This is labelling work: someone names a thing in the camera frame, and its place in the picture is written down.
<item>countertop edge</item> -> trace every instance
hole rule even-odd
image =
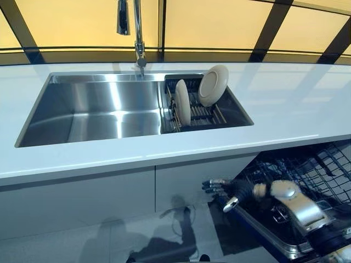
[[[351,139],[351,134],[346,135],[337,135],[337,136],[329,136],[324,138],[315,138],[315,139],[305,139],[298,141],[285,141],[277,144],[270,145],[259,145],[252,147],[242,147],[242,148],[232,148],[228,150],[219,150],[219,151],[209,151],[202,153],[194,153],[188,155],[179,155],[172,157],[161,157],[154,159],[147,159],[142,161],[131,161],[124,163],[116,163],[116,164],[107,164],[107,165],[96,165],[91,167],[83,167],[83,168],[73,168],[73,169],[62,169],[58,171],[52,172],[43,172],[43,173],[29,173],[29,174],[9,174],[8,177],[2,177],[0,179],[0,192],[9,191],[9,190],[17,190],[19,188],[27,188],[34,187],[37,185],[32,185],[34,182],[43,182],[47,181],[47,184],[57,184],[61,182],[57,182],[59,179],[66,179],[63,182],[69,181],[77,181],[77,177],[79,180],[85,180],[81,178],[82,176],[92,175],[92,174],[102,174],[108,173],[112,171],[123,171],[124,173],[128,173],[128,170],[142,169],[147,167],[153,167],[156,165],[165,165],[171,163],[186,163],[191,161],[198,161],[202,159],[212,159],[212,158],[221,158],[221,157],[229,157],[229,156],[238,156],[238,155],[250,155],[250,154],[258,154],[262,151],[276,150],[280,148],[288,148],[288,147],[297,147],[311,144],[320,144],[325,142],[332,141],[340,141]]]

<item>sink basin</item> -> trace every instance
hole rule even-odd
[[[144,77],[114,73],[53,73],[41,90],[15,146],[176,132],[170,100],[165,92],[165,77],[164,73]],[[224,100],[226,108],[222,109],[228,120],[225,127],[252,125],[235,97],[230,94],[229,98],[232,98],[232,105],[228,108],[228,102]],[[241,112],[244,118],[230,116],[230,108]]]

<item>dishwasher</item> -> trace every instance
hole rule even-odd
[[[350,248],[350,142],[351,140],[329,142],[261,152],[234,180],[255,186],[272,185],[273,182],[283,182],[282,180],[292,182],[327,215],[328,227],[331,226],[333,233],[342,236],[347,248]],[[214,193],[215,201],[225,211],[230,191],[221,181],[224,180],[216,180],[214,184],[217,185],[207,192]],[[279,262],[325,260],[315,252],[306,237],[297,231],[287,206],[275,198],[268,197],[260,201],[248,198],[235,205],[226,216],[229,220],[232,218],[243,224]]]

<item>robotic arm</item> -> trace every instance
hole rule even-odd
[[[297,230],[307,238],[314,250],[326,262],[351,262],[351,245],[343,236],[333,231],[330,218],[305,196],[292,181],[277,180],[270,185],[250,185],[248,181],[210,180],[204,183],[206,192],[221,196],[232,196],[223,208],[228,212],[249,197],[257,200],[273,197],[289,211]]]

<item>metal basket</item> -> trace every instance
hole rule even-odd
[[[191,125],[183,126],[179,120],[177,106],[174,100],[174,92],[177,82],[180,78],[174,76],[171,79],[165,79],[165,93],[168,95],[169,111],[172,114],[173,128],[176,132],[184,132],[199,129],[211,128],[226,128],[229,127],[227,120],[223,116],[217,104],[211,107],[204,107],[199,102],[198,89],[202,80],[202,75],[189,75],[188,78],[182,78],[185,81],[188,90],[190,112],[191,112]]]
[[[351,162],[335,143],[264,152],[239,176],[253,184],[291,180],[320,205],[351,204]]]

